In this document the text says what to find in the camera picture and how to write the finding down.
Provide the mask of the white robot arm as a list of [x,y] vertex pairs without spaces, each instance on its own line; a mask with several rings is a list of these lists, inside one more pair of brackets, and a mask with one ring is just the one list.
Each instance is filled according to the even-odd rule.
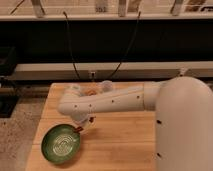
[[213,171],[213,90],[198,78],[144,82],[91,96],[72,84],[58,111],[79,126],[91,114],[148,112],[154,116],[156,171]]

